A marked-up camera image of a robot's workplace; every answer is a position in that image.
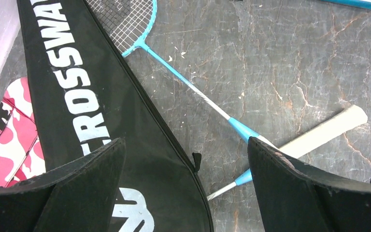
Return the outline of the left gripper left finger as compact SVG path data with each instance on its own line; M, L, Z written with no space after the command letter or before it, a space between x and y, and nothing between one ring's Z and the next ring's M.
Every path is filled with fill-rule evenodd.
M0 232L105 232L126 157L117 138L94 152L0 187Z

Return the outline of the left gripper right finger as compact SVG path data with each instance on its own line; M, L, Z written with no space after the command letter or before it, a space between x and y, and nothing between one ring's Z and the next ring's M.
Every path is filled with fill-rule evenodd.
M249 165L268 232L371 232L371 184L341 177L251 137Z

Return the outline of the black Crossway racket bag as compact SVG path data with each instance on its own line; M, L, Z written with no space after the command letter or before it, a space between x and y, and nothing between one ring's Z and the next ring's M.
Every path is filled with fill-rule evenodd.
M28 84L47 171L116 138L126 160L109 232L211 232L190 160L123 53L152 19L151 0L19 0Z

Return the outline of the blue badminton racket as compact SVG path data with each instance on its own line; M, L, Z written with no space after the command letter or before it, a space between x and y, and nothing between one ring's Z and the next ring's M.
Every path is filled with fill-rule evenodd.
M87 3L122 56L126 57L137 48L142 48L217 111L245 142L250 137L256 137L274 146L268 139L227 114L146 44L146 37L157 17L156 0L88 0Z
M275 147L275 145L273 145L265 137L253 131L240 121L232 118L218 106L215 105L214 109L225 118L225 120L235 129L235 131L246 143L250 137L256 137L268 145ZM367 121L368 116L365 111L359 106L351 105L336 116L319 124L310 131L295 138L278 149L282 153L298 159L303 155L315 150L316 148L326 144L330 140L338 137L339 135L367 123Z

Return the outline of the blue Sport racket bag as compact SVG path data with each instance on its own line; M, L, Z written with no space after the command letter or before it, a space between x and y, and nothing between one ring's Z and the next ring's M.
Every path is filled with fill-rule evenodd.
M324 0L335 4L371 10L371 0Z

